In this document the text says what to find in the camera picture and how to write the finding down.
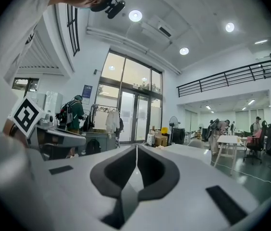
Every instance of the black rubber pad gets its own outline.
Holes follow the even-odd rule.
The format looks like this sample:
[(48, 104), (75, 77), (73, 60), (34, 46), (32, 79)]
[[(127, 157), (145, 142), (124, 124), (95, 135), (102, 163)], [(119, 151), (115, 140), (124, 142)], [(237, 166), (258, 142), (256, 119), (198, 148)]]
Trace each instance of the black rubber pad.
[(67, 165), (67, 166), (63, 166), (63, 167), (56, 167), (56, 168), (49, 169), (49, 172), (52, 175), (56, 175), (56, 174), (60, 174), (60, 173), (66, 172), (68, 170), (72, 170), (72, 169), (74, 169), (74, 168), (71, 167), (71, 166), (69, 166), (69, 165)]
[(231, 225), (247, 216), (247, 213), (220, 186), (206, 188), (206, 191)]

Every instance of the cable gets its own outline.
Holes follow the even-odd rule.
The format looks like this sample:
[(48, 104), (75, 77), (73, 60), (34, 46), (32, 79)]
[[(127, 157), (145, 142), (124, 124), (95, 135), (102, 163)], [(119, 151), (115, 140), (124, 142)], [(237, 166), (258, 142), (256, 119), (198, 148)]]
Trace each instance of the cable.
[[(232, 168), (230, 168), (230, 167), (228, 167), (228, 166), (225, 166), (225, 165), (222, 165), (222, 164), (217, 164), (217, 165), (219, 165), (219, 166), (223, 166), (223, 167), (226, 167), (226, 168), (229, 168), (229, 169), (232, 169)], [(251, 177), (256, 178), (256, 179), (259, 179), (259, 180), (261, 180), (261, 181), (263, 181), (263, 182), (269, 182), (269, 183), (271, 184), (271, 181), (268, 181), (268, 180), (263, 180), (263, 179), (261, 179), (261, 178), (258, 178), (258, 177), (253, 176), (253, 175), (246, 174), (246, 173), (241, 172), (241, 171), (237, 171), (237, 170), (234, 170), (234, 171), (235, 171), (235, 172), (238, 172), (238, 173), (241, 173), (241, 174), (244, 174), (244, 175), (251, 176)]]

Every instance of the black railing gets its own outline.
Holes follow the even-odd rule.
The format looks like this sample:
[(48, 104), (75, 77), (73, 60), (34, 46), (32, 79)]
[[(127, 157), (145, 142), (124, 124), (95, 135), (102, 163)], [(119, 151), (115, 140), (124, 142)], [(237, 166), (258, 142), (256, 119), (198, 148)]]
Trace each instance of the black railing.
[(67, 5), (67, 27), (75, 56), (76, 53), (80, 51), (78, 38), (78, 9), (69, 4)]
[(267, 78), (271, 78), (271, 60), (234, 68), (181, 85), (177, 87), (178, 96), (183, 97), (198, 92)]

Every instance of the fluorescent light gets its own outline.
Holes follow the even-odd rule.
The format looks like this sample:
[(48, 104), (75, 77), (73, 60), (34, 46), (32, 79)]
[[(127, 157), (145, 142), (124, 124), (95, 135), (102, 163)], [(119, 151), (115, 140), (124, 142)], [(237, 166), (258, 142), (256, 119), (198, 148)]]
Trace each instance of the fluorescent light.
[(251, 102), (248, 103), (248, 105), (251, 105), (255, 100), (253, 99)]
[(229, 33), (233, 32), (233, 30), (235, 29), (235, 25), (233, 23), (227, 23), (225, 30), (228, 31)]
[(186, 47), (181, 48), (180, 51), (179, 51), (179, 53), (180, 53), (181, 55), (187, 55), (187, 54), (189, 53), (189, 49), (186, 48)]
[(139, 10), (132, 10), (129, 13), (129, 19), (133, 22), (139, 22), (142, 19), (142, 13)]
[(258, 42), (256, 42), (255, 44), (262, 44), (262, 43), (267, 42), (267, 41), (268, 41), (268, 40), (265, 39), (265, 40), (262, 40), (262, 41), (258, 41)]

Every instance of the cardboard box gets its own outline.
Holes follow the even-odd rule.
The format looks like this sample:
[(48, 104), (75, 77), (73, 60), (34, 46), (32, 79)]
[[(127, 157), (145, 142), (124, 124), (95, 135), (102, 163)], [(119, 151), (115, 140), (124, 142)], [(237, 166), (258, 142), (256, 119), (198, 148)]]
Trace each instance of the cardboard box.
[(160, 136), (160, 137), (155, 137), (155, 145), (156, 146), (167, 146), (168, 145), (168, 137), (166, 136)]

